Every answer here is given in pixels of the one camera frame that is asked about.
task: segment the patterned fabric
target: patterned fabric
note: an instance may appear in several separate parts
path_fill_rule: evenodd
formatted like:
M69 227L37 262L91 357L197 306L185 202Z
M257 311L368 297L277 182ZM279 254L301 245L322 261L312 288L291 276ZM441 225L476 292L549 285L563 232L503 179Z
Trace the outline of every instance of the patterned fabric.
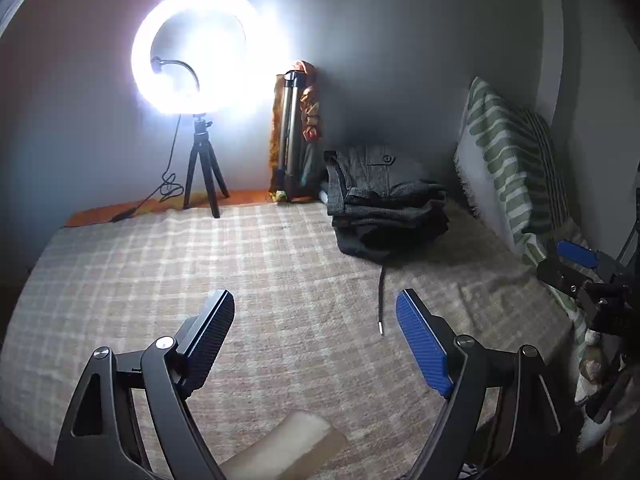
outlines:
M476 78L468 94L460 144L474 142L495 189L514 252L536 266L546 258L547 246L558 240L585 245L578 227L569 216L564 183L554 163L553 148L545 120L524 108L517 108ZM458 174L465 174L460 148L456 152ZM474 184L463 178L463 187L474 201ZM558 290L549 292L574 324L572 379L584 349L586 321L574 301Z
M0 416L52 460L76 381L93 349L146 348L227 288L236 318L205 386L189 399L219 462L293 409L327 418L349 445L318 479L404 474L443 400L425 384L396 323L412 287L453 330L488 348L524 343L548 359L566 316L530 268L480 222L447 206L450 230L420 257L390 268L386 335L378 333L380 267L342 254L322 204L204 209L63 229L18 301L0 358ZM143 392L140 427L156 472L168 476ZM495 407L488 396L483 420Z

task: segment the gray wall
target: gray wall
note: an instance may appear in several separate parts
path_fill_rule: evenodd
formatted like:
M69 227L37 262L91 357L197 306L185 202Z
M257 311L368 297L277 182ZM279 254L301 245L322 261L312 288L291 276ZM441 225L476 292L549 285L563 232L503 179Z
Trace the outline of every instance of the gray wall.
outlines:
M564 15L562 0L540 0L542 4L542 52L536 112L551 124L556 114L562 56L564 54Z
M640 52L610 0L562 0L564 56L552 133L572 213L617 256L635 221Z
M139 97L129 54L159 1L27 0L0 39L2 279L23 278L73 212L136 200L157 185L175 118ZM290 58L321 70L329 145L387 139L455 187L451 159L473 77L534 106L540 0L249 1L275 11ZM271 95L248 86L247 98L258 103L254 114L222 113L212 129L231 189L268 182ZM179 180L191 141L187 118Z

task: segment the bed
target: bed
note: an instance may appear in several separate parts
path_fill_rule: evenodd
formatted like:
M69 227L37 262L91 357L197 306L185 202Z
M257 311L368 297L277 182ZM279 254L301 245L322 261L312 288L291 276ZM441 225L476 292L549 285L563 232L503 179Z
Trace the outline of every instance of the bed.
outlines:
M293 409L327 418L349 445L317 479L389 479L406 472L443 404L396 323L412 287L433 314L488 348L535 345L548 360L571 323L530 267L450 202L449 231L385 279L342 254L321 203L229 206L147 214L65 228L18 300L0 356L0 417L52 462L82 369L98 346L146 348L226 288L236 318L205 386L189 406L222 462ZM154 470L169 476L143 394L140 427ZM483 420L495 407L489 395Z

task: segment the tripod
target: tripod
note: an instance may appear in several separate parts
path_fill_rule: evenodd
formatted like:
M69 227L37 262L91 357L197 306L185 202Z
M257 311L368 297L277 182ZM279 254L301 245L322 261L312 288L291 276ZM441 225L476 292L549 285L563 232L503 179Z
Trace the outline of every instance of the tripod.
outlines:
M226 190L225 181L222 178L222 172L216 160L216 154L209 142L209 132L207 128L211 126L211 121L207 122L203 119L204 114L194 114L195 133L193 134L193 147L189 156L189 167L187 169L187 183L184 187L184 205L183 209L189 208L189 198L191 195L191 184L193 183L193 172L196 169L196 160L200 156L200 165L202 167L202 176L204 177L204 185L207 188L207 198L211 214L214 218L220 218L220 209L218 208L218 200L216 199L216 188L213 184L213 175L216 176L220 191L225 197L229 197Z

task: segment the ring light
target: ring light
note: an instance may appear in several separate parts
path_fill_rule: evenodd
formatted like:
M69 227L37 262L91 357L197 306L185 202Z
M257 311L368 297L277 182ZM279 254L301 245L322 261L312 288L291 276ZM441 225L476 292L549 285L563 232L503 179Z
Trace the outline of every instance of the ring light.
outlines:
M151 65L151 49L156 34L168 19L185 10L217 11L238 20L244 31L246 59L242 60L242 66L234 66L233 60L230 60L232 66L229 68L246 73L251 73L253 69L246 64L258 59L258 14L247 0L164 0L148 14L136 33L131 49L131 69L143 97L168 114L214 112L231 105L232 100L241 96L239 89L236 91L233 85L239 84L244 78L237 75L224 81L202 78L200 92L185 94L175 91L168 77L154 73Z

